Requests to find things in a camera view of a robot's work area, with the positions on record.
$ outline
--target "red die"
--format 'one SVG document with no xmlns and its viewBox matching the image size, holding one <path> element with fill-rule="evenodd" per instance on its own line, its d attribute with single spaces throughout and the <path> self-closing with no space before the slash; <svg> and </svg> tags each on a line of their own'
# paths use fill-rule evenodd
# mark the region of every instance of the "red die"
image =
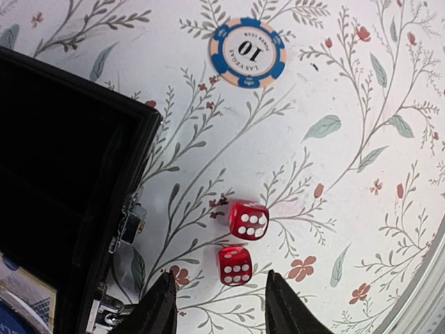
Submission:
<svg viewBox="0 0 445 334">
<path fill-rule="evenodd" d="M 269 226 L 269 210 L 259 203 L 242 200 L 230 212 L 230 232 L 244 240 L 262 238 Z"/>
<path fill-rule="evenodd" d="M 221 283 L 243 285 L 252 278 L 252 260 L 244 247 L 227 247 L 218 252 Z"/>
</svg>

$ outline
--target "black case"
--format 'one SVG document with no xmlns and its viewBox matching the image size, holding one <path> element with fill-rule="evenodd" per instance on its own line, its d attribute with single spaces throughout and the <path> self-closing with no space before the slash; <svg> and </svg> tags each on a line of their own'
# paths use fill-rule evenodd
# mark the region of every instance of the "black case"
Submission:
<svg viewBox="0 0 445 334">
<path fill-rule="evenodd" d="M 161 117 L 3 48 L 0 103 L 0 251 L 58 290 L 54 332 L 82 333 Z"/>
</svg>

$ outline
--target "table surface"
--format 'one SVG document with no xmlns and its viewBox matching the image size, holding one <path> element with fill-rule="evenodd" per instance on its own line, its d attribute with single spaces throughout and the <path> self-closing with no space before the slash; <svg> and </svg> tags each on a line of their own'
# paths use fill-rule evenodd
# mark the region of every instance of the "table surface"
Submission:
<svg viewBox="0 0 445 334">
<path fill-rule="evenodd" d="M 279 32 L 276 82 L 218 77 L 209 38 L 229 17 Z M 147 225 L 109 277 L 123 301 L 173 270 L 179 327 L 197 334 L 263 333 L 269 269 L 334 333 L 371 333 L 397 302 L 444 214 L 440 0 L 3 0 L 0 25 L 2 45 L 165 117 Z M 244 244 L 224 198 L 270 210 L 242 287 L 219 283 L 218 249 Z"/>
</svg>

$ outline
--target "red flower print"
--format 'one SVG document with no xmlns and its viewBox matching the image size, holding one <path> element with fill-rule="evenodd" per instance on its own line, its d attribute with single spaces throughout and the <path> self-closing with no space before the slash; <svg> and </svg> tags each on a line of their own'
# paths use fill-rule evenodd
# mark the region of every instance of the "red flower print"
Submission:
<svg viewBox="0 0 445 334">
<path fill-rule="evenodd" d="M 377 179 L 376 181 L 374 181 L 374 186 L 372 186 L 371 188 L 369 188 L 369 190 L 371 191 L 371 193 L 374 193 L 374 195 L 378 195 L 378 191 L 382 190 L 383 187 L 383 183 L 379 182 L 379 179 Z"/>
<path fill-rule="evenodd" d="M 321 195 L 323 195 L 323 189 L 325 186 L 323 186 L 321 183 L 317 184 L 317 187 L 314 190 L 314 197 L 319 198 Z"/>
<path fill-rule="evenodd" d="M 331 37 L 325 39 L 325 45 L 328 49 L 330 49 L 332 47 L 332 40 Z"/>
<path fill-rule="evenodd" d="M 179 290 L 181 285 L 187 285 L 189 284 L 190 280 L 187 278 L 188 276 L 188 270 L 183 268 L 179 269 L 178 266 L 172 266 L 170 268 L 171 273 L 175 277 L 175 283 L 176 283 L 176 290 Z"/>
<path fill-rule="evenodd" d="M 414 34 L 410 31 L 408 34 L 408 40 L 410 41 L 410 44 L 415 47 L 417 45 L 416 43 L 416 36 L 414 36 Z"/>
<path fill-rule="evenodd" d="M 38 12 L 37 15 L 34 15 L 31 19 L 31 23 L 33 24 L 33 28 L 37 26 L 38 23 L 43 21 L 43 14 L 42 12 Z"/>
<path fill-rule="evenodd" d="M 224 196 L 224 194 L 221 194 L 221 198 L 218 201 L 218 205 L 227 205 L 229 204 L 229 201 L 227 200 L 227 198 Z"/>
<path fill-rule="evenodd" d="M 397 186 L 397 197 L 399 197 L 400 199 L 402 199 L 403 198 L 403 185 L 400 183 L 398 186 Z"/>
<path fill-rule="evenodd" d="M 349 304 L 354 305 L 359 300 L 364 301 L 368 296 L 367 293 L 371 288 L 370 285 L 363 283 L 360 287 L 353 291 L 353 298 L 349 301 Z"/>
<path fill-rule="evenodd" d="M 210 213 L 210 218 L 212 218 L 212 219 L 216 219 L 216 217 L 218 217 L 218 216 L 224 216 L 225 215 L 225 213 L 224 212 L 221 212 L 221 211 L 218 211 L 218 212 L 211 212 Z"/>
<path fill-rule="evenodd" d="M 357 36 L 364 42 L 369 42 L 371 40 L 370 33 L 364 26 L 361 26 L 360 29 L 357 28 Z"/>
<path fill-rule="evenodd" d="M 317 258 L 315 256 L 308 256 L 303 262 L 302 260 L 294 260 L 291 263 L 293 269 L 289 273 L 289 278 L 294 279 L 297 282 L 301 282 L 306 276 L 310 276 L 314 273 L 314 268 L 311 264 L 314 264 Z"/>
<path fill-rule="evenodd" d="M 156 108 L 156 102 L 155 101 L 146 101 L 146 106 L 150 106 L 152 108 Z"/>
<path fill-rule="evenodd" d="M 218 78 L 216 77 L 216 75 L 213 75 L 212 77 L 209 77 L 209 81 L 211 85 L 214 85 L 218 82 Z"/>
</svg>

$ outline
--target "blue circular object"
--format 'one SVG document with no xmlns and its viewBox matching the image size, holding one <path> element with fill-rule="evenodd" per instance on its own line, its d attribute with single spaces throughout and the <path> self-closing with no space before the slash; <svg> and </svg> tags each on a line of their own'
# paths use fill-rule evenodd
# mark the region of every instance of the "blue circular object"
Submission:
<svg viewBox="0 0 445 334">
<path fill-rule="evenodd" d="M 8 305 L 0 301 L 0 333 L 37 334 L 35 330 Z"/>
<path fill-rule="evenodd" d="M 276 80 L 286 65 L 281 37 L 257 19 L 231 19 L 216 29 L 210 43 L 213 66 L 231 84 L 264 87 Z"/>
</svg>

